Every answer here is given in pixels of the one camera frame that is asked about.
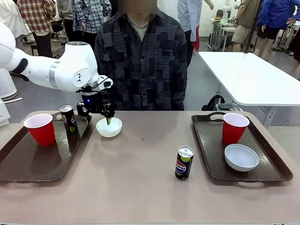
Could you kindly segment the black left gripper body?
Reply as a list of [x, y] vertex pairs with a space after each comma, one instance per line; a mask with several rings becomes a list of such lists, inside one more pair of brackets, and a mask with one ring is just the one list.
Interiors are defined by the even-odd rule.
[[84, 103], [84, 111], [89, 110], [90, 113], [101, 114], [103, 109], [103, 95], [105, 91], [93, 91], [93, 90], [79, 90], [78, 93], [82, 97], [82, 102]]

